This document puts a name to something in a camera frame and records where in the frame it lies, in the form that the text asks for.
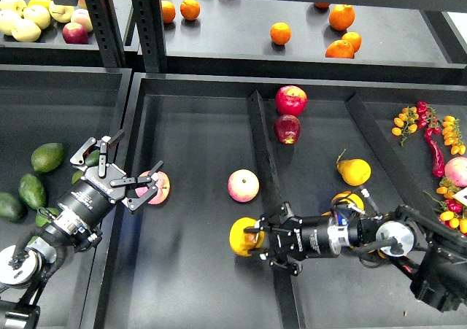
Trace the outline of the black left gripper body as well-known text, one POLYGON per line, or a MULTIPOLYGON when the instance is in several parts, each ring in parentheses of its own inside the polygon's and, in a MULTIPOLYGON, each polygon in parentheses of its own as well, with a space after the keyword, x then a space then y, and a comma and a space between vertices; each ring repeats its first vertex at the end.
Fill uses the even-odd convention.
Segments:
POLYGON ((112 187, 110 182, 126 178, 127 174, 115 164, 107 164, 105 177, 99 177, 98 167, 86 169, 59 199, 62 212, 56 225, 62 231, 83 231, 95 228, 113 206, 125 198, 124 187, 112 187))

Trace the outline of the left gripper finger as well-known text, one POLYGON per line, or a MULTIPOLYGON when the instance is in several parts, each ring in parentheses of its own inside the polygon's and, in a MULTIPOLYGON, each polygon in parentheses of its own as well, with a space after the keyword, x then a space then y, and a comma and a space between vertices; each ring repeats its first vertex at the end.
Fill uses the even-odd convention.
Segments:
POLYGON ((124 204, 131 213, 134 213, 144 204, 148 204, 155 198, 162 198, 164 191, 163 184, 159 180, 159 171, 163 165, 164 162, 160 160, 143 176, 112 179, 112 188, 123 188, 123 197, 117 198, 117 201, 124 204), (134 191, 137 189, 143 189, 144 192, 140 193, 135 198, 132 198, 126 195, 127 189, 134 191))
POLYGON ((114 136, 103 136, 100 139, 90 137, 69 159, 76 169, 85 172, 89 167, 97 166, 99 178, 105 178, 109 168, 108 154, 111 149, 124 137, 124 130, 120 129, 114 136))

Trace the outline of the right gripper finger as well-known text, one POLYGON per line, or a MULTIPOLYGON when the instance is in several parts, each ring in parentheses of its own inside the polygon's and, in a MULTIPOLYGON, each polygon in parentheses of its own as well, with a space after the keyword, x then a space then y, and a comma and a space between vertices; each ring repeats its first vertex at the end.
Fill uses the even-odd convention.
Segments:
POLYGON ((298 276, 303 270, 303 264, 295 257, 294 251, 295 247, 260 248, 259 257, 271 267, 281 268, 292 276, 298 276))
POLYGON ((287 222, 294 216, 291 205, 288 201, 284 201, 278 206, 263 213, 258 220, 249 222, 243 229, 245 233, 285 233, 288 234, 292 231, 287 222))

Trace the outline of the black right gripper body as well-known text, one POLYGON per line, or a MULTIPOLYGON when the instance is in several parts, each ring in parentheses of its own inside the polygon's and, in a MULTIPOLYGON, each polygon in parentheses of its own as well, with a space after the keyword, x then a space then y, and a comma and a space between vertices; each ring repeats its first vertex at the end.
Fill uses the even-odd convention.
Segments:
POLYGON ((337 258, 338 225, 331 216, 289 217, 277 235, 279 247, 295 260, 337 258))

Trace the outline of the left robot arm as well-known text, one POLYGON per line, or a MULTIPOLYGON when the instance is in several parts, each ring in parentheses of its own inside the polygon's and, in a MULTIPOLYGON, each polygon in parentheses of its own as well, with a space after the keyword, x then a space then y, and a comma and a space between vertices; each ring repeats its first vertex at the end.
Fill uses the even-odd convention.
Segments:
POLYGON ((113 137, 90 137, 70 159, 82 176, 58 199, 61 213, 55 217, 40 207, 38 211, 50 221, 1 251, 1 290, 25 291, 16 302, 1 302, 2 328, 36 328, 39 297, 69 250, 85 252, 96 247, 102 240, 100 224, 116 205, 134 212, 159 192, 163 161, 141 177, 130 177, 108 161, 108 152, 123 136, 118 131, 113 137))

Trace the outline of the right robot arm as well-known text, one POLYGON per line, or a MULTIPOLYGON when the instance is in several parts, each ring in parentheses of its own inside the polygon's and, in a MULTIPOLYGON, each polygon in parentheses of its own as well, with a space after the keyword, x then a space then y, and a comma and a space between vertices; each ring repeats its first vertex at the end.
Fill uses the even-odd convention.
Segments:
POLYGON ((239 255, 257 255, 292 276, 304 260, 336 258, 347 248, 359 259, 382 255, 410 281, 415 298, 438 311, 466 302, 466 237, 407 205, 386 214, 365 205, 367 189, 333 197, 328 212, 300 217, 288 202, 258 219, 243 217, 231 229, 229 243, 239 255))

